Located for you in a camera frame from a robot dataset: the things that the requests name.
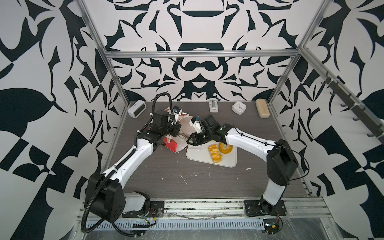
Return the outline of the yellow fake bagel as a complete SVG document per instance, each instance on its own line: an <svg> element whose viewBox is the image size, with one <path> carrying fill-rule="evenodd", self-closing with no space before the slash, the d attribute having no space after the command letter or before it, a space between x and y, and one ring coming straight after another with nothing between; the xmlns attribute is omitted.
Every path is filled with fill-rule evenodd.
<svg viewBox="0 0 384 240"><path fill-rule="evenodd" d="M227 144L224 144L224 143L219 143L219 151L222 154L229 154L232 150L233 150L233 146L232 145L227 145Z"/></svg>

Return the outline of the red white paper bag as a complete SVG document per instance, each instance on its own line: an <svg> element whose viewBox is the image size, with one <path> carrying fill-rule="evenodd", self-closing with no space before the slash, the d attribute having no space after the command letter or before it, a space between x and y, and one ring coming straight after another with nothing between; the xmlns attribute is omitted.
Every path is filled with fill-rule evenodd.
<svg viewBox="0 0 384 240"><path fill-rule="evenodd" d="M180 131L176 137L171 135L165 136L163 143L165 147L171 150L174 153L178 153L183 149L188 147L187 140L192 133L195 133L196 130L191 123L192 116L187 113L181 113L178 121L181 124Z"/></svg>

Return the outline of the long braided fake bread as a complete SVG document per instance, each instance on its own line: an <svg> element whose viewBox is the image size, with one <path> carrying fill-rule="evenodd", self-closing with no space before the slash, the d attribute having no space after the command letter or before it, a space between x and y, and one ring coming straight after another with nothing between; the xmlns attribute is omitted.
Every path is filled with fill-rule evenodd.
<svg viewBox="0 0 384 240"><path fill-rule="evenodd" d="M216 144L210 145L208 150L213 163L219 163L222 161L223 158L222 158L221 152L219 151L219 148Z"/></svg>

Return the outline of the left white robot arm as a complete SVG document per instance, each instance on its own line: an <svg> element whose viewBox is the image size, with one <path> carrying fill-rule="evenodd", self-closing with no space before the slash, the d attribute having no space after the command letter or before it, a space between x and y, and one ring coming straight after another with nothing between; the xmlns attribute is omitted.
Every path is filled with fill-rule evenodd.
<svg viewBox="0 0 384 240"><path fill-rule="evenodd" d="M139 130L134 145L112 167L102 174L95 173L88 180L84 220L90 213L110 223L128 212L145 212L149 197L133 192L127 196L124 187L141 163L160 146L166 136L176 137L181 129L179 107L157 110L150 121Z"/></svg>

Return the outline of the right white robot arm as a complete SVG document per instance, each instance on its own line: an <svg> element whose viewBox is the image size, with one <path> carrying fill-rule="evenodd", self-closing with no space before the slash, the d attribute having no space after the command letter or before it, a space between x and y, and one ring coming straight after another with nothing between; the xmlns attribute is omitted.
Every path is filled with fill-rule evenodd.
<svg viewBox="0 0 384 240"><path fill-rule="evenodd" d="M265 161L269 181L262 195L261 205L266 207L277 205L299 165L287 141L265 140L247 134L234 125L220 125L212 115L192 118L190 126L196 130L187 140L187 144L191 146L201 146L215 141L243 149Z"/></svg>

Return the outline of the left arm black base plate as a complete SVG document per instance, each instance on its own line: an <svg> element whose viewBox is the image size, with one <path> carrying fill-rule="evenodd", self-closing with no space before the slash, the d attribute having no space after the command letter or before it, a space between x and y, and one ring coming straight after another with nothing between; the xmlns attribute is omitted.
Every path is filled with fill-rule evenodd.
<svg viewBox="0 0 384 240"><path fill-rule="evenodd" d="M138 218L139 216L157 218L164 214L165 202L164 201L149 201L145 203L140 211L131 211L122 214L123 218Z"/></svg>

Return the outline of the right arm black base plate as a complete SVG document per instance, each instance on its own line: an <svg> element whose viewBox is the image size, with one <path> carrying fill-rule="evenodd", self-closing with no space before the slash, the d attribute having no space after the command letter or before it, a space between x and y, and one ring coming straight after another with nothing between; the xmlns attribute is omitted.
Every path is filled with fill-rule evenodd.
<svg viewBox="0 0 384 240"><path fill-rule="evenodd" d="M271 205L266 200L245 200L245 213L248 217L286 216L287 208L283 200Z"/></svg>

